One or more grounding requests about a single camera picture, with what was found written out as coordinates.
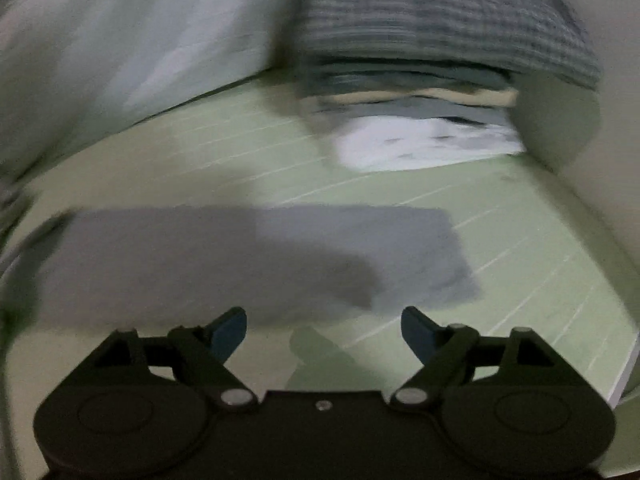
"gray cloth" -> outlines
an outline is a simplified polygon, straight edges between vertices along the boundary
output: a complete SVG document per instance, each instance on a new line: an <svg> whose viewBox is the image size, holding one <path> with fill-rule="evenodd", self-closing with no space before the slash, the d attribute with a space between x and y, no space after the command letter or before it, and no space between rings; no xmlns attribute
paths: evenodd
<svg viewBox="0 0 640 480"><path fill-rule="evenodd" d="M298 66L304 96L361 91L424 88L504 90L513 85L508 72L451 62L375 59L303 59Z"/></svg>
<svg viewBox="0 0 640 480"><path fill-rule="evenodd" d="M564 0L303 0L299 23L303 57L458 60L587 88L602 73Z"/></svg>
<svg viewBox="0 0 640 480"><path fill-rule="evenodd" d="M25 250L1 304L31 301L46 326L126 328L208 322L237 304L252 324L395 315L477 293L441 210L178 207L78 214Z"/></svg>
<svg viewBox="0 0 640 480"><path fill-rule="evenodd" d="M19 259L19 255L22 254L21 249L31 247L46 235L53 234L55 228L60 224L60 217L44 222L38 229L30 233L18 247L14 247L11 251L5 251L9 235L30 208L31 197L19 187L2 181L0 182L0 202L2 209L0 213L1 280L5 272ZM22 290L20 293L23 297L29 296L28 290ZM30 322L31 311L28 306L22 308L14 302L5 301L7 299L3 298L0 301L0 478L2 480L20 480L18 459L12 438L13 428L7 393L6 358L14 340Z"/></svg>
<svg viewBox="0 0 640 480"><path fill-rule="evenodd" d="M409 117L412 119L460 118L482 124L496 124L513 128L504 108L465 106L442 99L405 97L383 103L360 103L354 105L321 105L333 126L350 119L378 115Z"/></svg>
<svg viewBox="0 0 640 480"><path fill-rule="evenodd" d="M472 83L492 90L503 90L513 86L509 72L462 62L319 57L307 59L306 63L310 73L317 77L396 74L398 77L402 77L423 75Z"/></svg>

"fabric pile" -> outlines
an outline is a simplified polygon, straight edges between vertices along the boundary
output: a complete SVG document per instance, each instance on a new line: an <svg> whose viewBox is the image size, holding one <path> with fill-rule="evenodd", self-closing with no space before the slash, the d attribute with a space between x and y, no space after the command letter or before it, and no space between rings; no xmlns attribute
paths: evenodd
<svg viewBox="0 0 640 480"><path fill-rule="evenodd" d="M601 75L565 0L301 0L295 48L303 110L357 171L520 153L515 74Z"/></svg>

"metal screw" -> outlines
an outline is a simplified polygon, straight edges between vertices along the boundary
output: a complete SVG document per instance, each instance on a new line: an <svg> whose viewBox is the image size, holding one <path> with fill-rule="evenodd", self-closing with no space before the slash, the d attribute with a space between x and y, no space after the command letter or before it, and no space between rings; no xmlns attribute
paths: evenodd
<svg viewBox="0 0 640 480"><path fill-rule="evenodd" d="M334 404L330 400L318 400L316 402L316 410L319 412L328 412Z"/></svg>
<svg viewBox="0 0 640 480"><path fill-rule="evenodd" d="M425 402L429 396L420 388L402 388L396 392L396 400L408 406L417 406Z"/></svg>
<svg viewBox="0 0 640 480"><path fill-rule="evenodd" d="M253 402L254 394L244 388L232 388L222 392L220 399L227 406L245 406Z"/></svg>

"striped towel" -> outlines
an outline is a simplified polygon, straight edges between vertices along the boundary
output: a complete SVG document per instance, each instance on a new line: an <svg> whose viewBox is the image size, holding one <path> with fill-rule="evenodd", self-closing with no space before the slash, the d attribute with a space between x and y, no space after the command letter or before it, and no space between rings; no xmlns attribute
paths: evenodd
<svg viewBox="0 0 640 480"><path fill-rule="evenodd" d="M474 62L595 88L602 69L565 0L302 0L303 58Z"/></svg>

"white line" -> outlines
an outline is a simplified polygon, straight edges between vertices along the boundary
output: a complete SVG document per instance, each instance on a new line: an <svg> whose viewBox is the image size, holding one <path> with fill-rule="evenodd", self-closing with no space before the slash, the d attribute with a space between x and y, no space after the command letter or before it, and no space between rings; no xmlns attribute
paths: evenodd
<svg viewBox="0 0 640 480"><path fill-rule="evenodd" d="M251 106L261 106L262 108L260 108L260 109L253 109L252 108L251 110L248 110L245 113L235 114L235 115L229 117L228 119L224 119L224 120L220 121L219 123L214 123L214 124L228 123L228 122L233 121L234 119L237 119L238 117L252 117L252 116L261 115L261 114L268 115L270 113L270 111L268 109L265 109L265 107L264 107L264 100L263 100L262 96L261 95L257 95L257 96L255 96L255 97L253 97L251 99L245 100L244 102L238 101L237 99L236 99L235 102L227 103L227 104L225 104L224 101L222 101L222 102L220 102L220 101L218 101L218 102L212 101L212 102L209 102L209 103L203 102L203 103L200 103L200 105L194 106L191 109L191 113L187 113L189 110L187 108L184 108L183 110L181 110L182 115L181 116L175 116L174 115L174 117L171 117L171 120L167 122L167 125L180 123L180 122L186 121L188 119L206 117L208 115L211 115L212 113L215 114L215 113L219 112L222 109L229 110L231 108L247 108L247 107L251 107ZM171 114L171 112L168 112L168 113L164 114L164 118L167 118L170 114ZM197 127L197 128L194 128L193 130L187 130L187 132L191 132L191 131L197 130L199 128L200 128L200 126Z"/></svg>
<svg viewBox="0 0 640 480"><path fill-rule="evenodd" d="M343 180L341 182L337 182L336 184L330 184L328 186L319 187L318 189L315 189L313 191L309 191L309 192L303 193L302 195L298 195L298 196L295 196L293 198L287 198L286 200L283 200L282 202L280 202L278 205L288 204L289 202L294 202L295 200L298 200L299 198L304 198L305 196L313 195L314 193L318 193L320 191L325 191L327 189L333 189L334 187L343 186L344 184L348 184L350 182L357 182L359 180L365 180L366 178L371 178L371 175L357 176L355 178L350 178L348 180Z"/></svg>
<svg viewBox="0 0 640 480"><path fill-rule="evenodd" d="M386 323L383 323L382 325L374 328L373 330L371 330L370 332L367 332L366 334L363 334L359 337L357 337L356 339L354 339L353 341L350 341L348 344L343 345L340 347L340 350L348 350L349 348L352 348L354 346L356 346L359 342L364 341L366 338L368 337L373 337L376 334L379 334L380 332L382 332L385 328L393 325L393 323L395 323L396 321L398 321L400 319L400 316L396 316L395 318L393 318L390 321L387 321Z"/></svg>
<svg viewBox="0 0 640 480"><path fill-rule="evenodd" d="M263 130L268 130L269 128L275 128L277 126L284 126L284 124L289 124L294 122L293 119L289 120L289 121L282 121L281 123L273 123L273 124L267 124L266 126L260 126L258 128L252 128L251 130L245 130L239 134L235 134L235 135L230 135L230 136L226 136L226 137L217 137L215 139L211 139L211 140L207 140L206 142L201 142L198 146L205 146L206 144L213 144L214 142L218 142L219 140L227 140L227 139L235 139L236 137L242 137L248 134L252 134L255 132L261 132ZM209 126L202 126L200 128L196 128L194 130L190 130L190 132L195 132L196 130L204 130L206 128L209 128Z"/></svg>
<svg viewBox="0 0 640 480"><path fill-rule="evenodd" d="M211 166L215 166L216 164L220 164L222 162L226 162L228 160L233 160L234 158L239 158L245 155L253 155L254 153L263 152L264 150L270 150L271 148L277 148L278 146L286 146L287 144L295 144L296 142L300 142L301 140L305 140L307 137L313 137L311 135L297 137L295 139L284 140L283 142L276 142L275 144L269 144L268 146L263 146L258 148L257 150L249 150L248 152L236 153L235 155L223 156L222 158L217 158L216 160L212 160L203 166L198 166L193 170L189 170L185 173L190 173L191 171L204 170L205 168L210 168Z"/></svg>
<svg viewBox="0 0 640 480"><path fill-rule="evenodd" d="M487 268L491 267L495 262L498 262L499 260L503 259L507 254L509 254L511 251L513 251L514 249L516 249L517 247L519 247L520 245L522 245L524 242L526 242L527 240L529 240L530 236L527 235L525 236L522 240L520 240L519 242L516 242L515 244L513 244L511 247L509 247L508 249L503 250L500 254L498 254L493 260L491 260L490 262L485 263L482 267L478 267L476 270L474 270L474 274L480 274L483 270L486 270Z"/></svg>
<svg viewBox="0 0 640 480"><path fill-rule="evenodd" d="M187 121L189 119L197 119L197 118L202 118L205 117L207 115L209 115L211 113L210 110L206 111L206 112L202 112L199 114L193 114L193 115L188 115L188 116L184 116L184 117L180 117L180 118L174 118L173 121L169 121L167 122L167 124L165 124L164 126L174 126L174 124L177 123L181 123L184 121ZM196 126L195 128L192 128L191 130L181 130L180 133L181 134L189 134L191 132L197 132L198 130L203 130L205 128L211 128L212 126L222 126L222 124L228 124L231 121L233 121L234 119L237 119L238 117L252 117L252 116L256 116L259 115L261 113L264 113L264 110L255 110L251 113L245 113L245 114L239 114L239 115L234 115L229 117L228 119L222 119L221 121L215 122L215 123L207 123L207 124L203 124L202 126Z"/></svg>
<svg viewBox="0 0 640 480"><path fill-rule="evenodd" d="M496 326L494 326L491 330L489 330L488 335L491 335L493 333L495 333L496 330L498 330L502 325L504 325L508 320L510 320L513 316L515 316L518 311L525 306L527 303L529 303L530 300L532 300L533 297L535 297L535 295L537 293L539 293L539 291L550 281L552 280L560 271L560 269L562 269L562 267L571 259L574 257L574 255L578 252L578 250L575 250L573 253L571 254L567 254L564 259L562 260L562 262L554 269L552 270L548 276L542 280L530 293L529 295L520 302L520 304L514 308L510 313L507 314L507 316L504 317L504 319L498 323Z"/></svg>
<svg viewBox="0 0 640 480"><path fill-rule="evenodd" d="M444 191L446 189L450 189L452 187L460 187L460 186L464 186L465 184L472 184L472 183L475 183L475 182L480 182L481 180L483 180L483 179L485 179L485 178L487 178L489 176L492 176L492 175L494 175L496 173L500 173L500 171L491 171L489 173L485 173L485 174L482 174L482 175L479 175L479 176L478 175L473 176L473 177L468 178L466 180L463 180L462 182L459 182L457 184L448 184L448 185L443 186L443 187L441 187L439 189L435 189L435 190L430 191L428 193L425 193L425 194L410 198L409 200L405 200L404 202L398 202L395 205L407 205L407 204L410 204L411 202L415 202L416 200L420 200L421 198L425 198L427 196L431 196L431 195L434 195L436 193L440 193L441 191Z"/></svg>
<svg viewBox="0 0 640 480"><path fill-rule="evenodd" d="M457 185L449 184L448 186L444 186L444 187L441 187L441 188L438 188L438 189L434 189L433 191L430 191L428 193L422 194L420 196L415 196L413 198L410 198L409 200L404 200L404 202L398 202L397 204L394 204L394 205L396 205L396 206L407 205L407 204L410 204L411 202L415 202L416 200L420 200L421 198L425 198L427 196L431 196L431 195L434 195L436 193L440 193L441 191L444 191L446 189L450 189L452 187L457 187L457 186L461 186L461 185L462 184L457 184Z"/></svg>
<svg viewBox="0 0 640 480"><path fill-rule="evenodd" d="M551 343L551 346L555 346L556 343L562 339L562 336L568 332L570 326L574 323L576 319L578 319L578 316L580 316L580 313L584 309L584 306L587 304L587 302L593 295L593 292L596 290L596 288L598 288L599 285L600 283L594 283L593 285L591 285L591 288L587 292L587 295L584 297L582 302L575 309L574 315L571 316L571 319L567 322L567 324L564 327L562 327L562 330L560 331L560 333L556 336L556 338Z"/></svg>
<svg viewBox="0 0 640 480"><path fill-rule="evenodd" d="M462 221L459 224L454 225L453 228L460 229L461 227L471 224L471 222L475 222L476 220L481 219L483 216L487 216L498 209L500 209L500 206L496 206L492 209L487 209L486 211L482 211L481 213L478 213L477 215L473 215L471 218L467 218L465 221Z"/></svg>
<svg viewBox="0 0 640 480"><path fill-rule="evenodd" d="M620 312L618 314L618 316L616 317L616 319L611 323L611 326L609 327L609 330L607 331L607 335L604 336L604 339L602 340L602 343L600 343L600 346L598 347L598 350L596 351L595 355L593 356L593 358L591 359L591 361L589 362L589 366L587 366L587 371L589 372L592 368L593 365L596 363L596 361L602 357L602 355L607 351L607 347L609 346L610 343L610 338L612 336L612 334L614 333L615 328L618 326L618 322L623 319L624 317L624 311Z"/></svg>
<svg viewBox="0 0 640 480"><path fill-rule="evenodd" d="M325 156L319 156L318 158L312 158L311 160L305 160L304 162L297 162L295 164L291 164L290 166L285 166L283 168L278 168L277 170L271 170L271 171L265 171L264 173L259 173L256 175L252 175L252 176L247 176L244 178L238 178L237 180L231 180L229 182L225 182L224 184L222 184L222 186L219 186L215 189L212 189L211 192L215 193L220 189L224 189L225 187L228 186L234 186L235 184L242 184L244 182L252 182L254 180L258 180L259 178L262 178L264 176L268 176L270 174L274 174L274 173L281 173L283 171L287 171L287 170L292 170L293 168L299 168L300 166L306 166L307 164L313 164L314 162L319 162L321 160L325 160L326 157Z"/></svg>

